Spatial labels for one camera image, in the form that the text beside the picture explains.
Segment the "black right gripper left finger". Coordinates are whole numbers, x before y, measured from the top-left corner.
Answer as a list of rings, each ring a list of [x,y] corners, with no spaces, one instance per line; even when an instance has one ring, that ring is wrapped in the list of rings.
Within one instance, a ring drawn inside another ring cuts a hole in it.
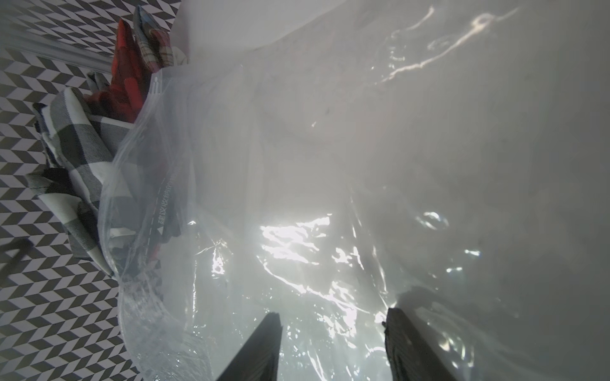
[[[283,326],[278,313],[268,313],[218,381],[276,381]]]

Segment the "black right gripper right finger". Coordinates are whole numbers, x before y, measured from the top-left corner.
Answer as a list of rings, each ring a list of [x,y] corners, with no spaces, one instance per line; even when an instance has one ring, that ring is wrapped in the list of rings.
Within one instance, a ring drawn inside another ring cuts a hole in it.
[[[393,381],[455,381],[405,312],[389,308],[382,325]]]

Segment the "clear vacuum bag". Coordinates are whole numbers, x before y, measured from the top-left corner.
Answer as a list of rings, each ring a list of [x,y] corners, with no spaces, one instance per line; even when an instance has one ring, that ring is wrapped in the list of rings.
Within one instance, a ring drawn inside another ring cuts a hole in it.
[[[609,378],[607,1],[347,1],[166,68],[103,189],[145,380],[390,380],[399,308],[457,380]]]

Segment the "grey white checked shirt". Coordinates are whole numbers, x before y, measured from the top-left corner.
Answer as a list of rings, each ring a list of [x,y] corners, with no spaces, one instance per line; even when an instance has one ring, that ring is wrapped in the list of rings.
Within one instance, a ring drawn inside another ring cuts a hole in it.
[[[74,87],[48,105],[34,104],[33,112],[45,167],[29,174],[27,184],[59,220],[73,256],[94,262],[111,276],[101,249],[98,211],[103,183],[133,124],[93,114]]]

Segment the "multicolour plaid shirt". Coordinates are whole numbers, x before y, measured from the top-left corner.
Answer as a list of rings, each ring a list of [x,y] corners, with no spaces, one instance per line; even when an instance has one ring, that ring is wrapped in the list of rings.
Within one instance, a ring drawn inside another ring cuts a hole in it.
[[[171,43],[169,32],[142,6],[136,6],[133,12],[133,33],[142,61],[151,73],[188,63],[186,55]]]

